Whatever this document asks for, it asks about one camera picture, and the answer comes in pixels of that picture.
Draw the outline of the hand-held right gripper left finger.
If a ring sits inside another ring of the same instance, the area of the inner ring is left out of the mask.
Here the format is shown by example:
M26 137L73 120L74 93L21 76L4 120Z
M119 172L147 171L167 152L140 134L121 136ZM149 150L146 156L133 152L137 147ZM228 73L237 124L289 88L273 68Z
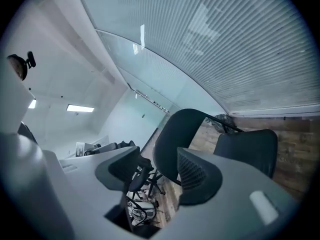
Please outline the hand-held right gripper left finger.
M139 149L126 147L58 163L58 197L76 240L138 240L126 194Z

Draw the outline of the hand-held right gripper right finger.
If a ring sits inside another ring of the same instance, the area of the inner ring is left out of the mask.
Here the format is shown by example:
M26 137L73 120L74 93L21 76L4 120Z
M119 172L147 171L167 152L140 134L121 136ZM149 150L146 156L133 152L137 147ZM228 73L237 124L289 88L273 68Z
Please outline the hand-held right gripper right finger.
M182 193L156 240L270 240L298 203L255 167L188 148L177 150Z

